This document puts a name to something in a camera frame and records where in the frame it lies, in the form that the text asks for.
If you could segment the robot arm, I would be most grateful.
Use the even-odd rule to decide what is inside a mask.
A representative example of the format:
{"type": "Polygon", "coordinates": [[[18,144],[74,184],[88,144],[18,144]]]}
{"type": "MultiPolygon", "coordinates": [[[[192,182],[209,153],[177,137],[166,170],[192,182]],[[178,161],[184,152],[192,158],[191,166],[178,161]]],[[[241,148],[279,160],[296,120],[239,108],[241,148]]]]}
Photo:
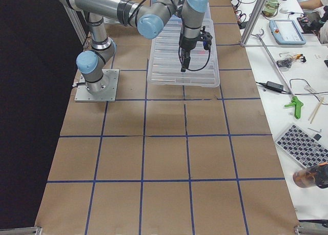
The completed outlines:
{"type": "Polygon", "coordinates": [[[84,13],[91,34],[91,50],[82,52],[76,64],[90,94],[100,94],[110,87],[103,66],[115,52],[116,45],[105,30],[104,19],[110,18],[121,25],[135,27],[147,39],[156,38],[169,19],[175,15],[182,20],[178,56],[181,71],[189,69],[191,51],[197,42],[211,50],[212,36],[202,26],[209,0],[154,0],[152,5],[133,0],[59,0],[64,6],[84,13]]]}

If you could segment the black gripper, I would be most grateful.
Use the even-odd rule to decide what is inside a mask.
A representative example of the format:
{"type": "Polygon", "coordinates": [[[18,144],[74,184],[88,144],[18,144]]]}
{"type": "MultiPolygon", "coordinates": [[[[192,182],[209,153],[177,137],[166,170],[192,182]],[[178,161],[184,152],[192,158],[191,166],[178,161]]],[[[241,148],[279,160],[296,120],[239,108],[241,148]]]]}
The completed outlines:
{"type": "Polygon", "coordinates": [[[190,64],[190,52],[196,47],[197,42],[202,42],[204,50],[211,52],[212,35],[206,31],[206,26],[199,28],[199,33],[196,37],[190,37],[190,31],[194,32],[196,29],[191,29],[186,26],[182,26],[179,37],[179,58],[181,58],[181,72],[185,72],[189,69],[190,64]]]}

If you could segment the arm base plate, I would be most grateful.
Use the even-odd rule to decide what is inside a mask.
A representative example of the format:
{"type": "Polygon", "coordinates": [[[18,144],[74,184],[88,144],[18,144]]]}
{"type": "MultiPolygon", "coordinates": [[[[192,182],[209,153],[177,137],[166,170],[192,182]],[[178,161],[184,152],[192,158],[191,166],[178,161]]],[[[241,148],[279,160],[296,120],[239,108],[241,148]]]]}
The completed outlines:
{"type": "Polygon", "coordinates": [[[88,83],[83,75],[77,86],[76,102],[114,102],[116,100],[119,69],[103,69],[103,77],[96,83],[88,83]]]}

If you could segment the person forearm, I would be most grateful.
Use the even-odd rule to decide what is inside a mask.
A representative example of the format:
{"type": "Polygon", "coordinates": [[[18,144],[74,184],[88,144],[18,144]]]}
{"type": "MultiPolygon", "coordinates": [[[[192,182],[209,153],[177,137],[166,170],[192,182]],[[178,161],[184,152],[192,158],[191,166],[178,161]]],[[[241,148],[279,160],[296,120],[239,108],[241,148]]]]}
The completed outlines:
{"type": "Polygon", "coordinates": [[[307,0],[299,3],[302,9],[314,10],[323,6],[327,6],[327,0],[307,0]]]}

